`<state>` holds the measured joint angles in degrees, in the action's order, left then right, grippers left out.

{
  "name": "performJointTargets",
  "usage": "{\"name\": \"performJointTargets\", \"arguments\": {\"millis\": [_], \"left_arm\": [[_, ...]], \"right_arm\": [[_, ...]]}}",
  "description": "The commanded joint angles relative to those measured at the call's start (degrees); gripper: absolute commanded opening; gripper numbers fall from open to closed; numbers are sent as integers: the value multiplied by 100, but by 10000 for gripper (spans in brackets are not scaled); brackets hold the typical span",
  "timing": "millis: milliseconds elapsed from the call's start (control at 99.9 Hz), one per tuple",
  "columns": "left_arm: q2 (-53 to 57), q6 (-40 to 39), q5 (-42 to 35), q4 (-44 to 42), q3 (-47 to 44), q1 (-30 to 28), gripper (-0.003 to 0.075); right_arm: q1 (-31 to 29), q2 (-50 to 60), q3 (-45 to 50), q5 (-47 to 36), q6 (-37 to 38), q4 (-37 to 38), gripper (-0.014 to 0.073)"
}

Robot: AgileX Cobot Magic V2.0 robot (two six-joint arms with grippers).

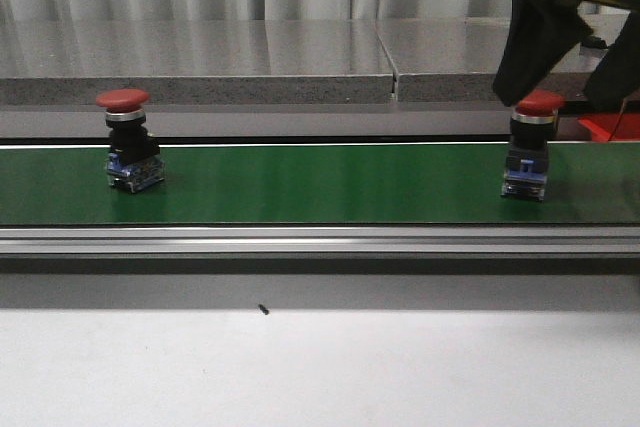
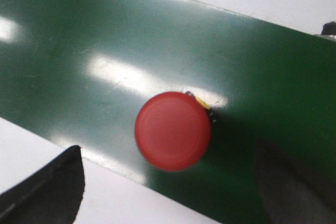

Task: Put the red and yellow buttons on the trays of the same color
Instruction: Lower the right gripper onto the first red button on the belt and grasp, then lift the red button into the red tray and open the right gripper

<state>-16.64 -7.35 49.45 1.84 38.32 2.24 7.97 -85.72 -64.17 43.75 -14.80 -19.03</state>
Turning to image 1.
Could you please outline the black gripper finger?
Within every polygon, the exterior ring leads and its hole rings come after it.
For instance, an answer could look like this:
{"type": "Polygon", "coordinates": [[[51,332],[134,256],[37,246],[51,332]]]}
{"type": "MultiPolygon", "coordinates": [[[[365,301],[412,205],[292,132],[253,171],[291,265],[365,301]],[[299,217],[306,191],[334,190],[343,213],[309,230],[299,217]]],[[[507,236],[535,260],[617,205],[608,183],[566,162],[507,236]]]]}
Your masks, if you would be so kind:
{"type": "Polygon", "coordinates": [[[506,106],[526,97],[577,44],[593,33],[579,0],[512,0],[507,42],[493,81],[506,106]]]}
{"type": "Polygon", "coordinates": [[[639,14],[631,12],[585,84],[583,93],[598,108],[618,107],[639,89],[639,14]]]}

